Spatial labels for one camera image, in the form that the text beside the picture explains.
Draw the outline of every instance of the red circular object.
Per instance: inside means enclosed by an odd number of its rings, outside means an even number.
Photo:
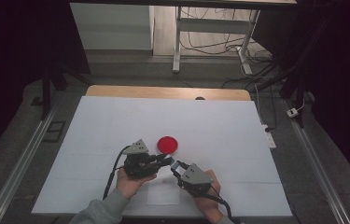
[[[164,136],[158,141],[157,147],[161,153],[171,154],[177,149],[177,141],[171,136]]]

